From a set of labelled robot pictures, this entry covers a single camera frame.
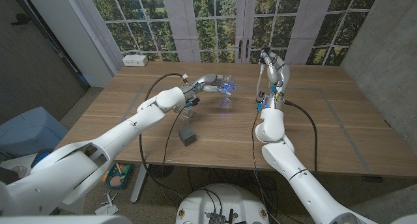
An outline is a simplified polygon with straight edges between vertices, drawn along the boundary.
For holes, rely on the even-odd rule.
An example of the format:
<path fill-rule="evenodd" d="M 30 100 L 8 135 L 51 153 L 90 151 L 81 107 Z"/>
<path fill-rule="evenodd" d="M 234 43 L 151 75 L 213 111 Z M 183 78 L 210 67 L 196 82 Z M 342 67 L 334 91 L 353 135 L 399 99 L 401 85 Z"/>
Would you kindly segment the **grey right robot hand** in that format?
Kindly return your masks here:
<path fill-rule="evenodd" d="M 283 97 L 290 78 L 289 66 L 269 47 L 261 49 L 259 63 L 261 65 L 260 74 L 266 70 L 270 87 L 276 93 L 276 101 L 284 102 Z"/>

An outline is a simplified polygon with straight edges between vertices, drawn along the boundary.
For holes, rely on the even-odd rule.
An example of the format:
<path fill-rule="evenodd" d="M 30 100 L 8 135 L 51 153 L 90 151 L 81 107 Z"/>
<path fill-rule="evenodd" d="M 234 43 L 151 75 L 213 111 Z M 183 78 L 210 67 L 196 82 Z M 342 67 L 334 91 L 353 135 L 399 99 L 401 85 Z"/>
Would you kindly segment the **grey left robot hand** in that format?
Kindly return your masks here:
<path fill-rule="evenodd" d="M 185 84 L 182 88 L 182 92 L 186 99 L 195 96 L 201 91 L 220 92 L 226 96 L 230 96 L 231 91 L 235 90 L 236 87 L 237 84 L 231 75 L 206 74 L 191 84 Z"/>

